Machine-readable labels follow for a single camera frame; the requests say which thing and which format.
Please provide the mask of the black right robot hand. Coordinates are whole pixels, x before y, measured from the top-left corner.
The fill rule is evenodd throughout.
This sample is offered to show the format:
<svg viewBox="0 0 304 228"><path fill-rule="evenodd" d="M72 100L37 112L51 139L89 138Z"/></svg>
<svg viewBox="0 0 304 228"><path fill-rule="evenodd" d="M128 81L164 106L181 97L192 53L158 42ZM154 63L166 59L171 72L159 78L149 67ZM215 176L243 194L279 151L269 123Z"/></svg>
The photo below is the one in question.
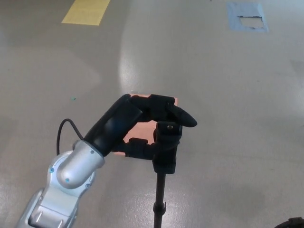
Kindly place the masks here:
<svg viewBox="0 0 304 228"><path fill-rule="evenodd" d="M304 219L302 217L289 218L288 221L285 221L275 228L304 228Z"/></svg>

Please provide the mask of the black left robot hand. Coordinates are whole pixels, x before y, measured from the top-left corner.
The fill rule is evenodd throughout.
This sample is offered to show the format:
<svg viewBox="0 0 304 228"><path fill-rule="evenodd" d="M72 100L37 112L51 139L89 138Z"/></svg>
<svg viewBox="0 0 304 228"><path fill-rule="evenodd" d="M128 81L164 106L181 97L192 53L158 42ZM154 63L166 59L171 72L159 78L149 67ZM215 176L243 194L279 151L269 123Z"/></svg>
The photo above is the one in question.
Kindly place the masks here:
<svg viewBox="0 0 304 228"><path fill-rule="evenodd" d="M163 95L125 94L105 112L84 137L102 156L117 149L124 137L137 123L171 122L179 126L195 127L197 121L175 105L175 98Z"/></svg>

